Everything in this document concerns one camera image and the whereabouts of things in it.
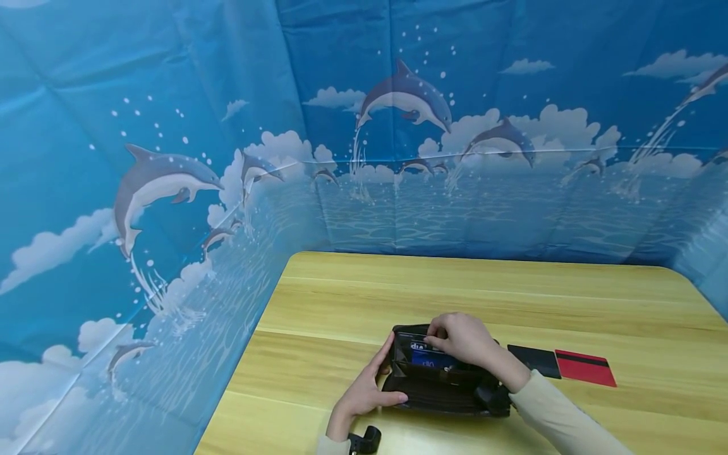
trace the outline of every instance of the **hand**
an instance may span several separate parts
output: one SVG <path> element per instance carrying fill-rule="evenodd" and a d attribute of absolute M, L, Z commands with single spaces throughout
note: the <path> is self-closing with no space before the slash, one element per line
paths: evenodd
<path fill-rule="evenodd" d="M 500 348 L 478 318 L 464 313 L 437 316 L 427 329 L 424 342 L 462 362 L 487 368 Z"/>
<path fill-rule="evenodd" d="M 437 316 L 430 323 L 424 342 L 462 362 L 484 368 L 511 393 L 518 393 L 531 378 L 528 367 L 500 347 L 483 322 L 469 314 Z"/>
<path fill-rule="evenodd" d="M 379 374 L 389 373 L 389 366 L 385 365 L 385 360 L 394 340 L 395 334 L 390 332 L 384 346 L 334 406 L 326 429 L 326 436 L 329 439 L 336 442 L 345 441 L 349 437 L 349 428 L 356 416 L 362 416 L 379 406 L 394 406 L 407 401 L 407 395 L 404 393 L 382 392 L 376 385 L 376 377 Z"/>

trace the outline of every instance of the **right hand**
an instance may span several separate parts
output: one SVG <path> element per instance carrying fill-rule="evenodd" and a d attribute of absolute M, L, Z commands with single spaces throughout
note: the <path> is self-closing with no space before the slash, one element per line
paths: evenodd
<path fill-rule="evenodd" d="M 489 359 L 501 348 L 483 322 L 464 313 L 437 316 L 427 329 L 424 342 L 471 365 L 489 367 Z"/>

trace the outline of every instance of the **wallet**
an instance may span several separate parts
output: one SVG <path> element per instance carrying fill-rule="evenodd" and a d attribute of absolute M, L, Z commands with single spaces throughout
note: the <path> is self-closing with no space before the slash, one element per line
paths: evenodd
<path fill-rule="evenodd" d="M 389 350 L 392 372 L 385 392 L 404 392 L 396 408 L 457 416 L 508 417 L 508 389 L 476 365 L 460 362 L 424 343 L 429 324 L 396 325 Z"/>

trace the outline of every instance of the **red card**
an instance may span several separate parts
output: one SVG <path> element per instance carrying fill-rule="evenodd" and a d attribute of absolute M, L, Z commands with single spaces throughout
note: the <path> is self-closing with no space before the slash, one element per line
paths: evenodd
<path fill-rule="evenodd" d="M 616 387 L 609 363 L 604 357 L 578 354 L 576 352 L 560 351 L 557 349 L 556 362 L 564 378 L 577 381 L 591 382 L 609 387 Z"/>

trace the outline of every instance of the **wood grain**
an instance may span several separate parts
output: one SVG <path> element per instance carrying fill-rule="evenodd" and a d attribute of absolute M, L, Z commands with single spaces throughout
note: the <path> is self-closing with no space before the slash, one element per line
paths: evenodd
<path fill-rule="evenodd" d="M 636 454 L 728 454 L 728 325 L 682 276 L 640 266 L 343 253 L 291 258 L 197 448 L 313 454 L 331 406 L 395 324 L 483 319 L 502 344 L 606 357 L 618 388 L 554 381 Z M 554 454 L 518 414 L 361 419 L 387 454 Z"/>

